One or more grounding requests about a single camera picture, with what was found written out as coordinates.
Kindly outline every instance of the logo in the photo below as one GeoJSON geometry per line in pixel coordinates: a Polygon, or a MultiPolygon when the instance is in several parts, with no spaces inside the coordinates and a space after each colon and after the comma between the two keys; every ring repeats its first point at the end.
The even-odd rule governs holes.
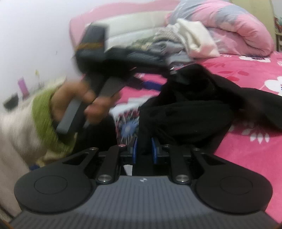
{"type": "Polygon", "coordinates": [[[143,179],[140,179],[140,181],[144,183],[145,181],[147,181],[147,179],[143,178],[143,179]]]}

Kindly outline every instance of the floral pattern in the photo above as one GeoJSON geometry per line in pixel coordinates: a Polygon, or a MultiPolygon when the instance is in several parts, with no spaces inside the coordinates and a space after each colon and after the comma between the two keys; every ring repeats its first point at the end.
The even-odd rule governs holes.
{"type": "Polygon", "coordinates": [[[279,92],[278,95],[282,96],[282,76],[277,77],[277,80],[265,81],[265,86],[272,91],[279,92]]]}
{"type": "Polygon", "coordinates": [[[270,58],[263,58],[263,57],[250,57],[250,56],[239,56],[241,60],[250,60],[250,61],[258,61],[263,63],[270,63],[270,58]]]}
{"type": "Polygon", "coordinates": [[[258,124],[255,125],[254,122],[242,121],[237,125],[233,124],[231,125],[229,132],[233,132],[235,128],[240,128],[240,127],[241,128],[243,127],[243,131],[241,132],[241,135],[249,136],[250,142],[254,142],[255,140],[257,140],[259,144],[261,144],[263,141],[269,143],[270,135],[260,125],[258,124]]]}
{"type": "Polygon", "coordinates": [[[139,110],[132,109],[119,114],[116,119],[116,134],[118,144],[128,145],[137,134],[139,125],[139,110]]]}

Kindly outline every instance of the patterned fabric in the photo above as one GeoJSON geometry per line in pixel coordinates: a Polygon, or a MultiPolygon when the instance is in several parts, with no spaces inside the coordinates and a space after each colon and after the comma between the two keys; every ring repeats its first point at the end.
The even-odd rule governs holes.
{"type": "Polygon", "coordinates": [[[116,133],[119,144],[128,145],[138,132],[139,111],[132,109],[120,114],[116,119],[116,133]]]}

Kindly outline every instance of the black clothing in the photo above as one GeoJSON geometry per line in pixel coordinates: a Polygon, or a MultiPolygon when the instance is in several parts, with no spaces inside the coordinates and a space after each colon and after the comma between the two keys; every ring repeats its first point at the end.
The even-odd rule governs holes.
{"type": "Polygon", "coordinates": [[[90,147],[97,147],[99,151],[107,151],[117,145],[116,126],[112,116],[108,115],[97,125],[89,125],[78,133],[72,153],[77,153],[90,147]]]}
{"type": "Polygon", "coordinates": [[[151,152],[152,137],[213,153],[239,113],[282,130],[281,96],[241,88],[198,64],[186,66],[140,107],[138,154],[151,152]]]}

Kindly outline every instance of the folded blanket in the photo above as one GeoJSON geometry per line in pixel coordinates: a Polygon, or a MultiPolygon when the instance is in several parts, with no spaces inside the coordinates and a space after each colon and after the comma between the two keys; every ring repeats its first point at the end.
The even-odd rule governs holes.
{"type": "Polygon", "coordinates": [[[168,27],[179,37],[189,56],[194,58],[220,56],[215,42],[201,22],[177,19],[176,24],[168,27]]]}
{"type": "Polygon", "coordinates": [[[245,9],[220,0],[182,0],[169,17],[200,21],[209,28],[221,53],[268,56],[274,51],[274,41],[266,27],[245,9]]]}

